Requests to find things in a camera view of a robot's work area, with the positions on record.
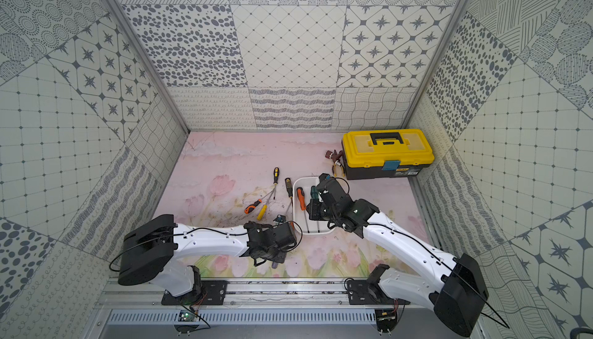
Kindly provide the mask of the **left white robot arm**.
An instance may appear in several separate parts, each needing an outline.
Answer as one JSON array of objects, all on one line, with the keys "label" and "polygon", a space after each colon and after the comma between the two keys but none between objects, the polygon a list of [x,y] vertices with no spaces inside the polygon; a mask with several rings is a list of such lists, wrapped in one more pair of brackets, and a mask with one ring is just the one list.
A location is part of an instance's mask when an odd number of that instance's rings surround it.
[{"label": "left white robot arm", "polygon": [[200,291],[199,271],[182,263],[189,257],[247,257],[255,266],[268,261],[281,264],[296,249],[302,232],[293,223],[277,225],[249,221],[227,228],[191,227],[161,215],[129,232],[123,250],[114,258],[121,286],[153,283],[180,297]]}]

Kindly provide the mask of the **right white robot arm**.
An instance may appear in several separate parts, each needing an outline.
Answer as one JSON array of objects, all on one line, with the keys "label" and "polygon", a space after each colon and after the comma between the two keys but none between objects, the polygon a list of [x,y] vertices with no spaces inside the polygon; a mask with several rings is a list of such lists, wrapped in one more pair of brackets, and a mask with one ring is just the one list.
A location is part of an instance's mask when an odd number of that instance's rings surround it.
[{"label": "right white robot arm", "polygon": [[370,276],[386,297],[407,300],[434,312],[451,331],[470,337],[489,293],[477,261],[442,251],[394,223],[365,199],[353,200],[338,180],[323,173],[316,186],[321,218],[329,228],[338,227],[372,242],[410,266],[415,275],[390,267],[376,268]]}]

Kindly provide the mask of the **green black screwdriver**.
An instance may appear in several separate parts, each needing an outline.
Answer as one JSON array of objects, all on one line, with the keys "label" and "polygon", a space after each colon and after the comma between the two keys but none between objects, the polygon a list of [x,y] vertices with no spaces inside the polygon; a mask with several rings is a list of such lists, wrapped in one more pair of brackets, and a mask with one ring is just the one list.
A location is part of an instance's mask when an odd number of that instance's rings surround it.
[{"label": "green black screwdriver", "polygon": [[310,188],[310,197],[311,200],[308,205],[309,219],[315,224],[318,232],[320,232],[319,220],[321,211],[321,201],[316,186],[312,186]]}]

